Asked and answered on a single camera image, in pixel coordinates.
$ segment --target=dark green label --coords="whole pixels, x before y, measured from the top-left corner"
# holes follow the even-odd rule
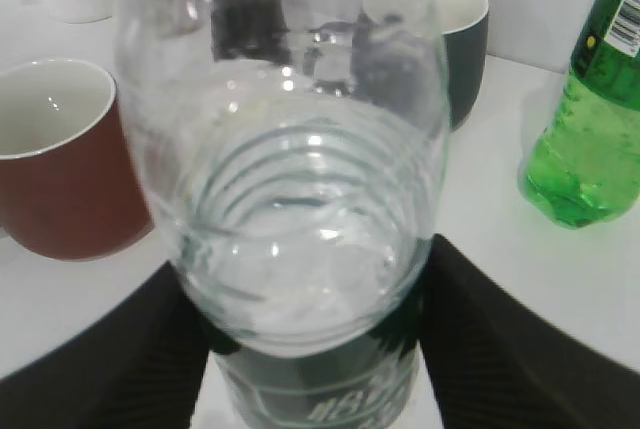
[[[596,0],[571,59],[601,97],[640,110],[640,0]]]

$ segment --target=dark green mug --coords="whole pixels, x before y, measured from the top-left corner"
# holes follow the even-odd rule
[[[451,124],[459,127],[476,102],[489,33],[489,0],[435,0],[449,61]]]

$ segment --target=bottle label barcode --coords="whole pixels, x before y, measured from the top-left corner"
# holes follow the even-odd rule
[[[640,0],[622,0],[604,40],[620,52],[636,57],[640,51]]]

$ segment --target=green plastic bottle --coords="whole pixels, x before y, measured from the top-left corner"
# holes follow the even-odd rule
[[[520,179],[556,223],[614,219],[640,193],[640,0],[596,0],[554,121]]]

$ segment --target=bottle label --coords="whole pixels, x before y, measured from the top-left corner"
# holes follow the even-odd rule
[[[251,427],[386,429],[409,400],[418,367],[416,357],[415,351],[400,359],[392,355],[358,379],[333,387],[305,388],[301,384],[298,390],[288,391],[277,386],[258,387],[238,377],[224,358],[217,361],[239,412],[255,421]]]
[[[640,110],[640,0],[596,0],[571,58],[591,91]]]

